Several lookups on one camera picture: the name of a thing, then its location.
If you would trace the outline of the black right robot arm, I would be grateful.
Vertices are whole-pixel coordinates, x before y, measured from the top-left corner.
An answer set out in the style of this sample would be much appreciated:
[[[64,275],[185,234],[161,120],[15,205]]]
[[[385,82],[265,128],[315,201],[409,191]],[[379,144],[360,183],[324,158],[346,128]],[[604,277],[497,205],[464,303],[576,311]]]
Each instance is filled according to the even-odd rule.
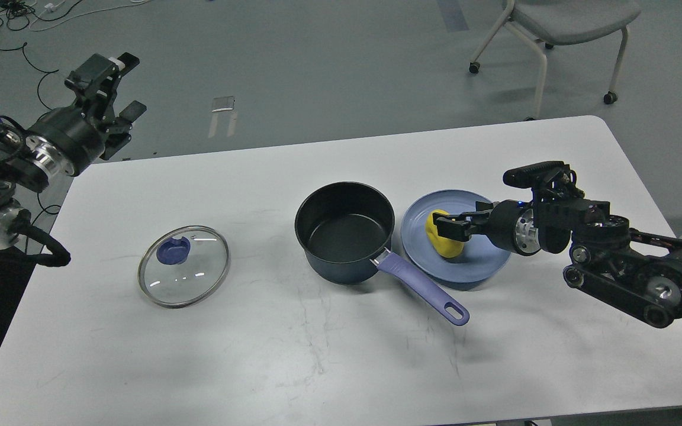
[[[648,234],[587,199],[569,164],[546,161],[504,172],[507,186],[530,189],[530,202],[477,203],[475,211],[431,215],[439,237],[485,235],[521,256],[568,251],[565,283],[652,327],[682,318],[682,239]]]

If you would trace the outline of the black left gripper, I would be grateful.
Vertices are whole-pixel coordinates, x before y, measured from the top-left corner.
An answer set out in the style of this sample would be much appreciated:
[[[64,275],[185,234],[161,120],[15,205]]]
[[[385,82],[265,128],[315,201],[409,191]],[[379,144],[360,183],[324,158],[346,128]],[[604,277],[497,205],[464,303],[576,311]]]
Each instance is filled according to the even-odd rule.
[[[119,57],[93,54],[65,79],[65,86],[75,95],[73,107],[49,111],[27,128],[59,149],[69,163],[71,177],[81,175],[98,157],[108,161],[131,141],[133,124],[147,107],[132,101],[115,118],[114,100],[122,78],[139,64],[140,59],[129,52]],[[112,122],[104,131],[90,118]]]

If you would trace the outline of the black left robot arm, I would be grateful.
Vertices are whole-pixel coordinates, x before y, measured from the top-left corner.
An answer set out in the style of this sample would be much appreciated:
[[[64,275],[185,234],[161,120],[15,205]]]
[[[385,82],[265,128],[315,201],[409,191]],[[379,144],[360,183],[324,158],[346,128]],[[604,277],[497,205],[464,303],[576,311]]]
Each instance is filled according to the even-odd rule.
[[[22,187],[41,193],[59,175],[78,177],[98,159],[109,160],[131,141],[135,120],[146,106],[133,101],[114,110],[117,87],[140,59],[129,52],[118,57],[93,54],[65,80],[74,101],[41,116],[33,125],[0,114],[0,251],[21,237],[45,246],[46,253],[17,251],[15,258],[46,267],[63,267],[71,256],[47,231],[33,224],[31,212],[15,198]]]

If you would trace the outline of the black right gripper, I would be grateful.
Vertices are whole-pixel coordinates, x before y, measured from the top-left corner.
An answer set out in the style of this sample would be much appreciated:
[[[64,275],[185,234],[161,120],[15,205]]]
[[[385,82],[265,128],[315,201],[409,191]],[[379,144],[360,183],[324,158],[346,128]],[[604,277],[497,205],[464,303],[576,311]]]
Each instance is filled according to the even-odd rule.
[[[486,235],[493,245],[510,253],[532,256],[541,250],[528,202],[476,202],[473,211],[457,215],[434,212],[433,223],[438,236],[445,239],[467,242],[472,235]]]

